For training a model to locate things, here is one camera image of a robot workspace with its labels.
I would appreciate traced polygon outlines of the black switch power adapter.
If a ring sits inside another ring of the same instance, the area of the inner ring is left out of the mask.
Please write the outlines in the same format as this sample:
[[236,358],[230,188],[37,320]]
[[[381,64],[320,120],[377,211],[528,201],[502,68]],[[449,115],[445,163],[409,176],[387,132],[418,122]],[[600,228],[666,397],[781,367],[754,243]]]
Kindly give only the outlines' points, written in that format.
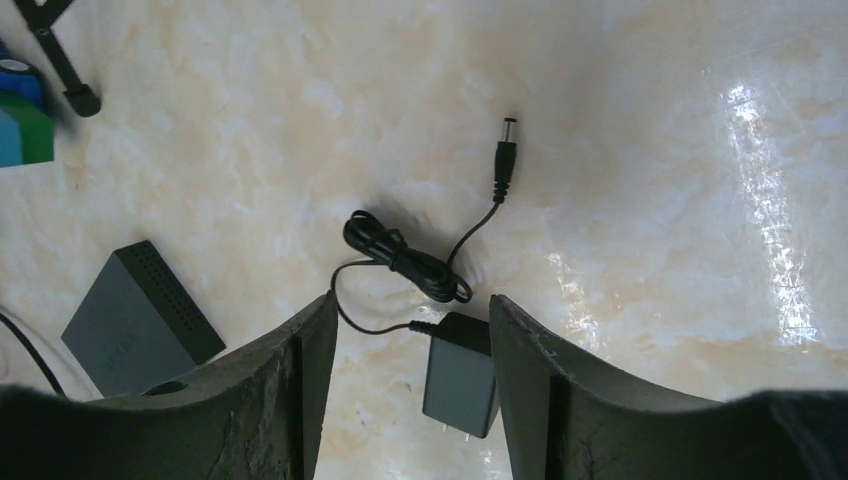
[[[517,159],[517,124],[514,117],[503,121],[494,156],[491,209],[458,240],[446,259],[410,247],[398,229],[386,227],[365,210],[356,210],[342,230],[345,243],[362,256],[353,261],[353,266],[385,267],[438,303],[469,303],[473,298],[472,288],[455,271],[453,263],[464,244],[494,217],[507,198]],[[382,329],[368,329],[357,324],[344,309],[339,308],[337,312],[349,327],[363,335],[381,336],[408,330],[428,336],[423,414],[469,436],[485,438],[489,434],[499,410],[499,400],[487,322],[451,311],[437,323],[411,320]]]

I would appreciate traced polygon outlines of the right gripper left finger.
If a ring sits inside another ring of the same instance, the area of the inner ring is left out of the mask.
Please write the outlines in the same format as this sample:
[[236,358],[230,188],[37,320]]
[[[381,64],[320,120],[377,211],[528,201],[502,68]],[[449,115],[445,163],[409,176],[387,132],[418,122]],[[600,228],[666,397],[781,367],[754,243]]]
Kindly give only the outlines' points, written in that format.
[[325,294],[276,329],[140,395],[1,391],[5,479],[310,479],[338,332]]

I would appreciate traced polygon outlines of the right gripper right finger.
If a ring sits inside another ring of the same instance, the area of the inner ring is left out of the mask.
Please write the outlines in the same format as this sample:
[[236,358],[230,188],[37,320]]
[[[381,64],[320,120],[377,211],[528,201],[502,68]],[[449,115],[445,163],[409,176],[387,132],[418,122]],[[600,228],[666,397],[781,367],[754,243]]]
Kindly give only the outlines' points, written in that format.
[[765,390],[726,402],[630,374],[503,295],[489,303],[517,479],[843,479],[847,395]]

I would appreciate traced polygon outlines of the black network switch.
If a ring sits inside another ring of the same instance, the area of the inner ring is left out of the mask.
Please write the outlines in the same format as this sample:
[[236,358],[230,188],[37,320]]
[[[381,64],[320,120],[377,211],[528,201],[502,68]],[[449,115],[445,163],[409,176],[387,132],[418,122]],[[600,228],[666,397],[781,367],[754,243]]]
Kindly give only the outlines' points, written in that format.
[[62,340],[104,397],[143,394],[226,348],[148,240],[111,253]]

